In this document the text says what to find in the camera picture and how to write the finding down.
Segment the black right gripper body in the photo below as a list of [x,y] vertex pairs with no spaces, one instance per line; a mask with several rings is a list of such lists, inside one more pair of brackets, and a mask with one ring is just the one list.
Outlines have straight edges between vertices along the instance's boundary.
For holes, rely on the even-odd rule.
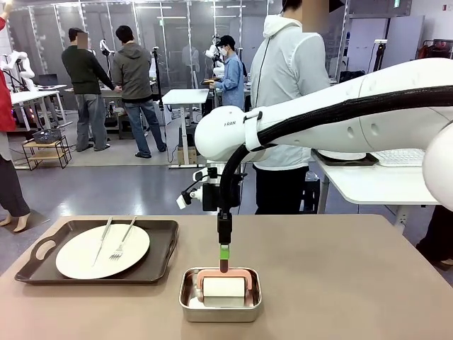
[[219,185],[221,174],[216,166],[207,167],[207,173],[202,185],[202,210],[205,212],[215,212],[219,205]]

